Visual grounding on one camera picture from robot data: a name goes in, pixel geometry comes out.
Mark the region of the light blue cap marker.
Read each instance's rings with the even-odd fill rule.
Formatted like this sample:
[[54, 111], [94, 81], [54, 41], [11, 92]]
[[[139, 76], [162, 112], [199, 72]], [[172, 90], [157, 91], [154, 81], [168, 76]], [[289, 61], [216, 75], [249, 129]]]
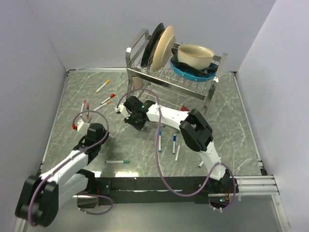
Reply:
[[162, 131], [158, 134], [158, 152], [162, 152]]

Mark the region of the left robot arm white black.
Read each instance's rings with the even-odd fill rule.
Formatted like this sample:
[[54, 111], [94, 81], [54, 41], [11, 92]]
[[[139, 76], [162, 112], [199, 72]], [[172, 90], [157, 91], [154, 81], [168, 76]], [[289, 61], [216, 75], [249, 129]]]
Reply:
[[109, 132], [100, 123], [91, 123], [69, 155], [53, 169], [29, 176], [22, 187], [15, 216], [32, 226], [49, 226], [60, 207], [73, 195], [96, 192], [95, 174], [84, 168], [98, 155]]

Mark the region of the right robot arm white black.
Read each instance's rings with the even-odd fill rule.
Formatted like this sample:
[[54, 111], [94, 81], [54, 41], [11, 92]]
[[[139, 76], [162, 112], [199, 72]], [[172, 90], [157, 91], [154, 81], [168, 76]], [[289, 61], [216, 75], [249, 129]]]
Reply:
[[237, 182], [230, 169], [221, 162], [215, 149], [213, 130], [198, 110], [174, 110], [150, 100], [141, 102], [135, 96], [130, 96], [115, 110], [123, 115], [126, 123], [139, 131], [146, 122], [165, 124], [179, 130], [184, 143], [199, 154], [207, 168], [208, 176], [200, 190], [223, 194], [230, 190], [237, 193]]

